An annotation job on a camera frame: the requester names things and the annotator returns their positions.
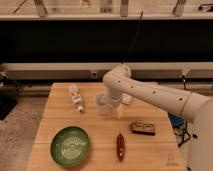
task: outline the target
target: wooden tabletop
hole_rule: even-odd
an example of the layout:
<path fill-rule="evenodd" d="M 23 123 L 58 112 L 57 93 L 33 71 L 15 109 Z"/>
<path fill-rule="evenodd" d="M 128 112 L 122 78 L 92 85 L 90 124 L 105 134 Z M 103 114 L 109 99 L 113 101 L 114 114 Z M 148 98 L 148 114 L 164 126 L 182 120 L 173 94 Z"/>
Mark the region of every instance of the wooden tabletop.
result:
<path fill-rule="evenodd" d="M 124 107 L 121 119 L 117 119 L 112 111 L 101 116 L 93 97 L 97 92 L 105 91 L 103 84 L 75 83 L 85 107 L 85 113 L 80 114 L 68 91 L 71 84 L 55 83 L 52 86 L 27 165 L 28 171 L 185 171 L 165 111 L 133 98 L 132 104 Z M 138 120 L 155 124 L 156 135 L 132 134 L 130 124 Z M 72 169 L 57 165 L 50 155 L 53 137 L 68 126 L 83 128 L 91 142 L 87 159 Z M 120 132 L 126 144 L 122 162 L 116 155 L 116 137 Z"/>

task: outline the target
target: bottle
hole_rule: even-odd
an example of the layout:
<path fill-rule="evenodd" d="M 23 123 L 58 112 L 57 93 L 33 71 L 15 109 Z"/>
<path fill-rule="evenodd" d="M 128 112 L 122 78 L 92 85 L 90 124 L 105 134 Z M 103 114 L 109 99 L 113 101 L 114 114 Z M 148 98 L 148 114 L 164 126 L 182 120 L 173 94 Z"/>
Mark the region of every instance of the bottle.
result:
<path fill-rule="evenodd" d="M 79 94 L 79 89 L 76 85 L 70 85 L 69 87 L 69 92 L 72 95 L 72 102 L 76 106 L 78 112 L 83 113 L 84 108 L 83 108 L 83 101 L 81 98 L 81 95 Z"/>

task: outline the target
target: plastic cup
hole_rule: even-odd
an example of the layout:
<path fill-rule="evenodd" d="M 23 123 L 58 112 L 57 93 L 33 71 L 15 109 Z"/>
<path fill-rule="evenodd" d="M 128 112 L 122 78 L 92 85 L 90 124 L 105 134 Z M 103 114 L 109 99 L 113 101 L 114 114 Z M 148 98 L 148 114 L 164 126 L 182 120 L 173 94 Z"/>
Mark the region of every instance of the plastic cup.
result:
<path fill-rule="evenodd" d="M 106 94 L 104 92 L 95 94 L 94 103 L 98 114 L 105 115 L 108 113 L 109 105 L 107 103 Z"/>

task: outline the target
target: green bowl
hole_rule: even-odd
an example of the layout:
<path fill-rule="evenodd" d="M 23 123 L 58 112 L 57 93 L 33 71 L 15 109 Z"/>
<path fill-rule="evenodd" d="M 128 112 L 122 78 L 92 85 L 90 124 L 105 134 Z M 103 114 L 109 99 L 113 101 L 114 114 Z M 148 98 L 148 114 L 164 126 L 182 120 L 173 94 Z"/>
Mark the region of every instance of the green bowl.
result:
<path fill-rule="evenodd" d="M 51 144 L 51 156 L 61 166 L 73 167 L 83 161 L 89 151 L 89 137 L 79 127 L 67 127 L 56 134 Z"/>

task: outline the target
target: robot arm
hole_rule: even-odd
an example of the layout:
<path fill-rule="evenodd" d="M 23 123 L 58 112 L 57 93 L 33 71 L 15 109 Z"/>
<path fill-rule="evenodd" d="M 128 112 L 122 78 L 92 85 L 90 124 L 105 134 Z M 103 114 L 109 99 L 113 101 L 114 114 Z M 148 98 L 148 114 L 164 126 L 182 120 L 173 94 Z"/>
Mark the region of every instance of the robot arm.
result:
<path fill-rule="evenodd" d="M 174 115 L 193 122 L 187 168 L 189 171 L 212 171 L 213 99 L 190 91 L 150 85 L 130 79 L 131 71 L 120 65 L 105 74 L 108 103 L 117 106 L 127 93 Z"/>
<path fill-rule="evenodd" d="M 193 122 L 196 111 L 210 99 L 190 91 L 135 81 L 130 76 L 131 71 L 126 65 L 119 65 L 104 76 L 103 82 L 108 88 L 107 97 L 111 105 L 117 106 L 122 94 L 127 93 Z"/>

